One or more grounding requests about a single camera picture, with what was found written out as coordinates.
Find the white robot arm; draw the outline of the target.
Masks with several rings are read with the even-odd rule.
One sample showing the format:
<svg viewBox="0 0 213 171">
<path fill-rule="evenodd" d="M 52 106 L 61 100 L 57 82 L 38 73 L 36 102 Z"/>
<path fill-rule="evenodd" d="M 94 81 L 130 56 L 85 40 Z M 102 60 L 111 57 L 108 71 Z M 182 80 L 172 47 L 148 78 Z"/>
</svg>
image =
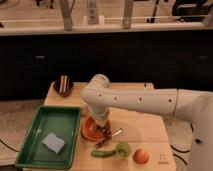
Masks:
<svg viewBox="0 0 213 171">
<path fill-rule="evenodd" d="M 213 171 L 213 92 L 185 89 L 113 89 L 105 75 L 96 74 L 80 94 L 99 126 L 105 125 L 109 107 L 174 116 L 193 123 L 187 171 Z"/>
</svg>

